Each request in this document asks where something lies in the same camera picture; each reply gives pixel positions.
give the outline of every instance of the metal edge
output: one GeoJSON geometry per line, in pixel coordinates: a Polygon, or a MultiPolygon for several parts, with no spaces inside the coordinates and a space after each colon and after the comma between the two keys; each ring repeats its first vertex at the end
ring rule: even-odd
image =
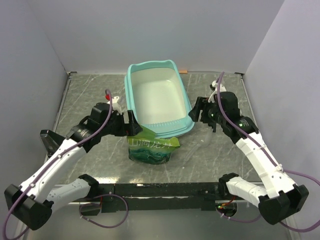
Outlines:
{"type": "MultiPolygon", "coordinates": [[[[52,131],[54,131],[54,132],[57,130],[57,127],[58,127],[58,124],[59,124],[59,119],[60,119],[60,116],[61,116],[62,108],[64,107],[64,104],[65,104],[65,101],[66,101],[66,96],[67,96],[67,92],[68,92],[68,89],[69,89],[69,85],[70,85],[72,74],[73,73],[71,72],[68,75],[68,78],[66,80],[66,84],[65,84],[65,87],[64,87],[64,90],[63,90],[62,99],[61,99],[60,106],[59,106],[59,110],[58,110],[58,112],[56,114],[55,121],[54,121],[53,128],[52,128],[52,131]]],[[[48,161],[48,156],[45,155],[43,164],[45,164],[47,161],[48,161]]]]}
{"type": "Polygon", "coordinates": [[[126,75],[127,71],[77,71],[79,75],[126,75]]]}
{"type": "Polygon", "coordinates": [[[244,89],[244,92],[245,92],[245,96],[246,96],[246,99],[247,99],[247,101],[248,101],[249,108],[250,108],[250,110],[251,110],[251,114],[252,114],[252,117],[253,117],[253,121],[254,121],[255,125],[258,126],[257,121],[256,121],[256,118],[255,118],[254,111],[253,111],[253,109],[252,109],[252,106],[251,106],[251,103],[250,103],[250,100],[249,100],[249,96],[248,96],[248,92],[247,92],[246,85],[245,85],[245,82],[244,82],[244,78],[243,78],[242,75],[240,75],[240,80],[241,80],[241,82],[242,82],[242,86],[243,86],[243,89],[244,89]]]}

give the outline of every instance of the plastic tub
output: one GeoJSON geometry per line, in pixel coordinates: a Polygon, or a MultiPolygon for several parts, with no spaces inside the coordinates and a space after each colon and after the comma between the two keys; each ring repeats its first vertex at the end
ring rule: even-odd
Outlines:
{"type": "Polygon", "coordinates": [[[132,64],[124,79],[128,110],[157,138],[190,131],[191,105],[176,64],[171,60],[132,64]]]}

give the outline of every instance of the green plastic bag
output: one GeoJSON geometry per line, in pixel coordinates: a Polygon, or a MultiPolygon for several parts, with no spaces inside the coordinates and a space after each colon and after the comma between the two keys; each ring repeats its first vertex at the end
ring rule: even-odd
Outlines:
{"type": "Polygon", "coordinates": [[[164,164],[170,160],[171,153],[180,147],[176,137],[155,138],[156,133],[146,127],[136,136],[128,136],[129,159],[146,164],[164,164]]]}

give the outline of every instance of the white enclosure wall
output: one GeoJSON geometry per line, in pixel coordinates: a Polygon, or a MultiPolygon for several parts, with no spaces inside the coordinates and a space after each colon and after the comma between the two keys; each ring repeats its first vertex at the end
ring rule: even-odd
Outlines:
{"type": "MultiPolygon", "coordinates": [[[[275,158],[287,169],[320,178],[320,1],[286,0],[244,75],[258,126],[275,158]]],[[[320,189],[310,191],[299,228],[320,219],[320,189]]],[[[320,239],[320,227],[301,234],[320,239]]]]}
{"type": "Polygon", "coordinates": [[[246,72],[283,0],[27,0],[67,71],[246,72]]]}
{"type": "MultiPolygon", "coordinates": [[[[53,127],[67,74],[24,0],[0,1],[0,225],[3,192],[44,162],[41,129],[53,127]]],[[[12,221],[9,232],[15,229],[12,221]]]]}

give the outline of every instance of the black metal bar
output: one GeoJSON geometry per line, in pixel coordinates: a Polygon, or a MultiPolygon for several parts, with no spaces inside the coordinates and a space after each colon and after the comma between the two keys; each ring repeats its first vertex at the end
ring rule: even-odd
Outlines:
{"type": "Polygon", "coordinates": [[[192,183],[116,183],[100,184],[101,193],[107,193],[103,189],[114,187],[114,194],[122,197],[188,197],[188,196],[214,196],[216,200],[222,200],[218,193],[217,182],[192,182],[192,183]]]}
{"type": "MultiPolygon", "coordinates": [[[[125,197],[125,201],[130,211],[137,210],[180,210],[180,209],[201,209],[205,211],[214,211],[215,201],[204,201],[203,197],[125,197]]],[[[121,199],[114,198],[113,202],[102,203],[102,213],[114,213],[116,211],[125,211],[126,206],[121,199]]]]}

